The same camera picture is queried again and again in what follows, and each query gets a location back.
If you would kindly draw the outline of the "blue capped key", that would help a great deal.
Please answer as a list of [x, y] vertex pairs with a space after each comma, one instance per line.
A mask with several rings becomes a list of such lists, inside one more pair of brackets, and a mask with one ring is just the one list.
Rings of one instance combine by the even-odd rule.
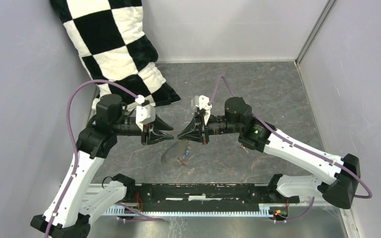
[[186, 150], [185, 150], [185, 152], [184, 152], [184, 156], [185, 156], [185, 157], [188, 157], [189, 154], [190, 154], [190, 152], [191, 152], [191, 149], [190, 149], [189, 147], [186, 148]]

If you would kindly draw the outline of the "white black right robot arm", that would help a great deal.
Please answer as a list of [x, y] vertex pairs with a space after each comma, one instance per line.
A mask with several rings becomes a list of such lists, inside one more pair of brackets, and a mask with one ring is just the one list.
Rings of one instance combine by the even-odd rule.
[[231, 97], [224, 104], [224, 115], [213, 116], [205, 96], [192, 101], [193, 119], [178, 135], [179, 140], [207, 144], [211, 135], [237, 133], [246, 149], [284, 159], [310, 173], [309, 176], [275, 175], [267, 188], [267, 197], [280, 202], [285, 197], [320, 196], [329, 204], [350, 209], [360, 180], [359, 158], [329, 154], [304, 144], [252, 114], [241, 97]]

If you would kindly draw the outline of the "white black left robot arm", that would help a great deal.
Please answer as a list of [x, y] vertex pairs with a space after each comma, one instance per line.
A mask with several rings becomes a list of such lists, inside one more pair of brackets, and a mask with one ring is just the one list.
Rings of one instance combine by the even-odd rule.
[[136, 196], [135, 181], [116, 175], [93, 198], [84, 197], [93, 177], [116, 145], [119, 136], [138, 136], [143, 145], [173, 139], [173, 128], [160, 119], [147, 101], [126, 115], [121, 96], [103, 96], [96, 113], [78, 136], [70, 168], [52, 204], [31, 220], [31, 227], [54, 238], [85, 238], [91, 226], [118, 201]]

